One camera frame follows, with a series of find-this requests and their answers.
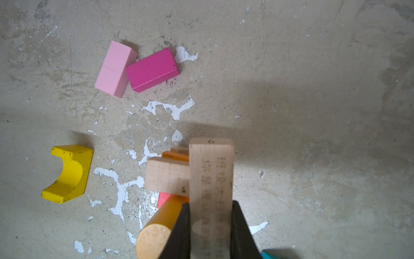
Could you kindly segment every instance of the magenta block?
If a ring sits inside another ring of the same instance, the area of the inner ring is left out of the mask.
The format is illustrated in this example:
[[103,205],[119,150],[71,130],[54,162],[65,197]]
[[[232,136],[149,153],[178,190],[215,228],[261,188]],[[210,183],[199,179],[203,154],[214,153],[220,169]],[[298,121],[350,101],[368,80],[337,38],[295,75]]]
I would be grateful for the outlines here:
[[125,67],[134,63],[137,56],[138,54],[132,48],[112,41],[96,80],[95,88],[122,97],[128,82]]
[[125,69],[132,89],[142,92],[180,74],[170,48],[165,48]]

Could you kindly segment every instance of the floor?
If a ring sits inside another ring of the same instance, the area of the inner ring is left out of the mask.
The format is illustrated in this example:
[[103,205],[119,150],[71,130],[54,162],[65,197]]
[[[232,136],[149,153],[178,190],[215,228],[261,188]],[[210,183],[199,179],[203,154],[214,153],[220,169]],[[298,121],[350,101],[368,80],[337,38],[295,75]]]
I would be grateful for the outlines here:
[[[259,250],[412,257],[412,1],[5,0],[0,14],[2,258],[135,258],[158,196],[133,181],[201,136],[234,140],[233,198],[268,222]],[[117,98],[94,88],[112,40],[139,59],[198,54]],[[70,144],[94,150],[87,195],[58,205],[41,191],[62,169],[51,148]]]

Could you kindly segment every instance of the stack of blocks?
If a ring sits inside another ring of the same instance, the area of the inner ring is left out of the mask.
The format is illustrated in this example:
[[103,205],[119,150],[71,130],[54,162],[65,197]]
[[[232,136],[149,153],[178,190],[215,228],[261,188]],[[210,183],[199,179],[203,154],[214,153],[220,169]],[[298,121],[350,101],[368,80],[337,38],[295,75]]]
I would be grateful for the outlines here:
[[135,63],[137,57],[132,48],[112,41],[95,87],[122,97],[128,79],[134,91],[142,92],[180,74],[170,48]]

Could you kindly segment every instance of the yellow arch block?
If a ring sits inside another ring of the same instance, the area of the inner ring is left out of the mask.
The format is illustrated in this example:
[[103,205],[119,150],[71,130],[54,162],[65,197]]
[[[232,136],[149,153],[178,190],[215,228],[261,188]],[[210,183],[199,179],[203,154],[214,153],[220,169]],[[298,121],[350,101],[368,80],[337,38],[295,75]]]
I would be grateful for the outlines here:
[[63,169],[58,179],[42,191],[42,198],[62,204],[81,196],[85,192],[93,153],[92,149],[80,145],[53,147],[51,154],[62,159]]

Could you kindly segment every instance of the concrete floor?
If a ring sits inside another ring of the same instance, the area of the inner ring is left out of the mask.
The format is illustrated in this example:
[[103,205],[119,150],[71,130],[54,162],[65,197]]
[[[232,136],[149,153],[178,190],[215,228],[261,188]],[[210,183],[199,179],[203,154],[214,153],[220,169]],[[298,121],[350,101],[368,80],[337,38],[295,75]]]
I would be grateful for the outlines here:
[[[146,141],[161,154],[178,130],[184,145],[235,141],[233,198],[249,225],[269,221],[254,235],[260,250],[412,258],[412,1],[4,0],[0,14],[0,257],[135,258],[128,232],[154,214],[157,193],[128,187],[123,222],[108,210],[114,179],[93,171],[144,177]],[[120,99],[94,88],[112,40],[139,59],[180,45],[198,58]],[[180,120],[140,109],[190,98]],[[51,148],[76,143],[94,149],[86,192],[101,205],[41,198],[62,169]]]

